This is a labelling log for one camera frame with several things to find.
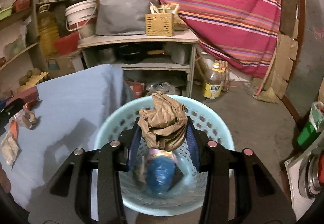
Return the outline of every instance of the laundry basket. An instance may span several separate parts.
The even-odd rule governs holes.
[[[168,95],[185,104],[186,114],[190,116],[196,129],[205,131],[208,137],[225,148],[234,150],[234,142],[223,120],[206,105],[193,99]],[[133,100],[113,112],[104,122],[95,140],[99,149],[108,142],[118,139],[123,130],[133,127],[141,108],[154,109],[152,96]],[[146,142],[142,139],[137,160],[148,153]],[[123,203],[126,207],[140,213],[156,216],[172,216],[191,212],[202,206],[205,195],[207,172],[199,173],[192,165],[187,142],[174,151],[178,167],[184,177],[162,198],[154,198],[143,192],[137,185],[134,172],[120,172],[120,186]]]

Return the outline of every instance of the bottle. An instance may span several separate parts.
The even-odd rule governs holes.
[[[214,102],[219,97],[224,80],[225,69],[219,66],[218,62],[214,62],[211,70],[207,72],[208,80],[204,86],[204,97],[206,102]]]
[[[54,13],[48,11],[50,5],[45,4],[39,8],[37,15],[38,31],[40,35],[40,48],[46,58],[53,57],[57,50],[53,42],[58,40],[59,32]]]

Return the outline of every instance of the red bowl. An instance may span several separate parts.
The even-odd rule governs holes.
[[[60,55],[64,56],[77,50],[79,33],[74,32],[69,36],[62,37],[53,42],[54,47]]]

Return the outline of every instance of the white bucket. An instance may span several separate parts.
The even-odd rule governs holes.
[[[80,39],[91,37],[96,34],[96,0],[87,0],[69,6],[65,10],[65,15],[67,17],[67,30],[77,30],[79,32]]]

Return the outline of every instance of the light blue cloth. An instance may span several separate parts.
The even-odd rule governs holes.
[[[75,148],[94,149],[96,134],[105,119],[131,100],[123,70],[101,65],[37,85],[40,104],[35,109],[40,123],[34,130],[19,128],[21,153],[13,169],[0,163],[11,181],[15,201],[30,211],[43,190]],[[98,220],[96,192],[92,217]]]

